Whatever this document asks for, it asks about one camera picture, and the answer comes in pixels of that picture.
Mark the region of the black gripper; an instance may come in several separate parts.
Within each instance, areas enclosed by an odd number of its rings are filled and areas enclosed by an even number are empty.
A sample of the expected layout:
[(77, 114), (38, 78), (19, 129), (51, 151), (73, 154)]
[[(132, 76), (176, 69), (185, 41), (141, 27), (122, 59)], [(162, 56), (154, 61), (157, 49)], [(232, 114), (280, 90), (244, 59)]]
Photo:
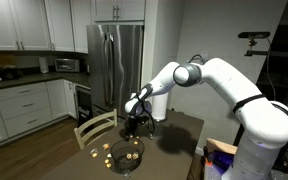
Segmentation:
[(126, 125), (126, 138), (130, 138), (131, 135), (133, 135), (135, 138), (137, 136), (137, 133), (135, 132), (138, 125), (143, 125), (148, 121), (148, 116), (134, 116), (129, 117), (127, 119), (127, 125)]

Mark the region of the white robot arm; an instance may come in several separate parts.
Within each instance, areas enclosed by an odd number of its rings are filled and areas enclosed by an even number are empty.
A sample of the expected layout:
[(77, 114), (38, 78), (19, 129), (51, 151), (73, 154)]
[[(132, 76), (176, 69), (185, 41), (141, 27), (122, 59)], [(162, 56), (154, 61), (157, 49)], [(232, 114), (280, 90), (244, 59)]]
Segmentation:
[(146, 110), (146, 99), (174, 86), (206, 83), (229, 105), (244, 126), (233, 163), (221, 180), (270, 180), (280, 149), (288, 143), (288, 107), (270, 101), (235, 67), (220, 58), (198, 63), (168, 63), (143, 88), (131, 95), (125, 112), (131, 119)]

